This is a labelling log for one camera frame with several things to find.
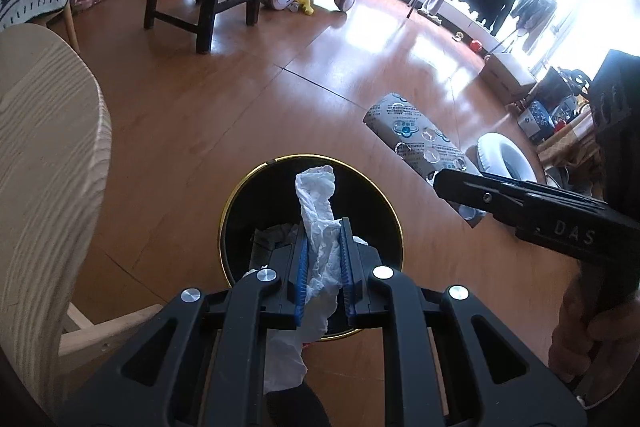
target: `wooden chair leg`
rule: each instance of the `wooden chair leg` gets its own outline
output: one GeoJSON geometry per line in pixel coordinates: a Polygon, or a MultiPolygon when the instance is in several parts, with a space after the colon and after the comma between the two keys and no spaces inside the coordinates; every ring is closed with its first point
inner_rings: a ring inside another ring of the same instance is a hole
{"type": "Polygon", "coordinates": [[[84,314],[76,308],[73,303],[69,302],[69,307],[66,310],[66,314],[62,317],[62,329],[65,333],[71,333],[71,331],[85,330],[92,327],[94,324],[84,316],[84,314]]]}
{"type": "Polygon", "coordinates": [[[196,53],[207,54],[213,39],[213,23],[216,20],[216,7],[219,0],[202,0],[198,16],[198,33],[196,34],[196,53]]]}
{"type": "Polygon", "coordinates": [[[151,28],[154,27],[157,4],[158,4],[158,0],[146,0],[145,22],[143,24],[143,27],[145,30],[150,30],[151,28]]]}
{"type": "Polygon", "coordinates": [[[260,13],[260,0],[249,0],[246,2],[246,25],[255,26],[258,23],[260,13]]]}
{"type": "Polygon", "coordinates": [[[78,45],[78,37],[76,36],[76,27],[74,26],[74,18],[71,14],[71,3],[67,2],[62,10],[62,17],[65,20],[66,34],[69,38],[69,45],[79,55],[80,46],[78,45]]]}
{"type": "Polygon", "coordinates": [[[161,305],[154,304],[108,322],[65,333],[60,338],[58,373],[69,374],[103,354],[118,349],[161,309],[161,305]]]}

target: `red ball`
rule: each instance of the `red ball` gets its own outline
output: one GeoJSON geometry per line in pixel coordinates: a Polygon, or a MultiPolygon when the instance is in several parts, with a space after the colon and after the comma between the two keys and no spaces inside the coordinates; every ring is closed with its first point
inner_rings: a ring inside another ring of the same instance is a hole
{"type": "Polygon", "coordinates": [[[482,49],[482,42],[480,41],[471,41],[469,42],[469,49],[474,53],[478,53],[482,49]]]}

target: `trash can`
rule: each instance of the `trash can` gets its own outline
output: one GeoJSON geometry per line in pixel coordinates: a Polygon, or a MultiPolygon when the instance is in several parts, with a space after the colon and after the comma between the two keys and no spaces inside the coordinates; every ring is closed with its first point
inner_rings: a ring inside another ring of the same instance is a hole
{"type": "MultiPolygon", "coordinates": [[[[354,235],[375,247],[383,264],[402,268],[402,229],[382,191],[343,162],[299,154],[263,163],[249,172],[229,196],[222,212],[219,237],[220,260],[229,286],[248,270],[255,229],[300,222],[300,203],[294,185],[296,174],[323,165],[334,168],[335,192],[330,203],[335,219],[349,217],[354,235]]],[[[338,339],[354,332],[345,320],[340,291],[338,309],[329,318],[328,331],[322,339],[338,339]]]]}

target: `black gripper frame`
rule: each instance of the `black gripper frame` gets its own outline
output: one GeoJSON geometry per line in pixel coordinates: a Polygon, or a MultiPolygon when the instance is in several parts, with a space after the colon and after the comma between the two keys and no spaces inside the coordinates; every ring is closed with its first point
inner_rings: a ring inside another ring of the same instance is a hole
{"type": "Polygon", "coordinates": [[[261,425],[267,329],[302,319],[308,243],[299,230],[295,245],[271,254],[274,279],[257,271],[229,290],[170,301],[65,402],[56,425],[261,425]]]}
{"type": "Polygon", "coordinates": [[[349,324],[383,331],[385,425],[586,427],[564,384],[466,288],[419,288],[396,270],[376,277],[378,252],[354,242],[346,218],[341,244],[349,324]]]}
{"type": "Polygon", "coordinates": [[[516,237],[584,261],[583,293],[591,314],[625,301],[640,283],[640,223],[604,201],[530,182],[444,169],[436,194],[479,208],[515,227],[516,237]]]}

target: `white tissue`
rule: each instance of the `white tissue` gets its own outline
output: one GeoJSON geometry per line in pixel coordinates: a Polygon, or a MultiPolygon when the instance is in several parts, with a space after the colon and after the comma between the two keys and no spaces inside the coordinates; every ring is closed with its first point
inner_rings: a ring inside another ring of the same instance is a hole
{"type": "Polygon", "coordinates": [[[264,392],[297,387],[306,375],[302,344],[326,333],[340,291],[340,220],[334,220],[329,198],[335,176],[330,166],[313,167],[296,176],[296,194],[309,239],[305,314],[295,331],[270,330],[264,359],[264,392]]]}

